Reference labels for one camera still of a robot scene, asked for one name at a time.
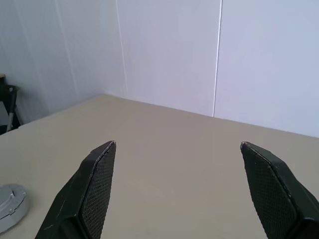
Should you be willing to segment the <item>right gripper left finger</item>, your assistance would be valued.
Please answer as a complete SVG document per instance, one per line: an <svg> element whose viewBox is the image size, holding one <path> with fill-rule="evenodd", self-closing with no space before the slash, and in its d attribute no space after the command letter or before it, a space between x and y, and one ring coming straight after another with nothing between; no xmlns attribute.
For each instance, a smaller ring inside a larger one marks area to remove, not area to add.
<svg viewBox="0 0 319 239"><path fill-rule="evenodd" d="M99 239L110 201L116 155L111 140L92 150L58 192L37 239Z"/></svg>

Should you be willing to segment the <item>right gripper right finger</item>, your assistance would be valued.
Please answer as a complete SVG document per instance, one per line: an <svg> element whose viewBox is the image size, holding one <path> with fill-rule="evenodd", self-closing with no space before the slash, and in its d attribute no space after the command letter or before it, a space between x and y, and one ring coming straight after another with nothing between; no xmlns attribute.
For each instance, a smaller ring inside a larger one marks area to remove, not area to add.
<svg viewBox="0 0 319 239"><path fill-rule="evenodd" d="M272 152L242 142L252 202L269 239L317 239L319 202Z"/></svg>

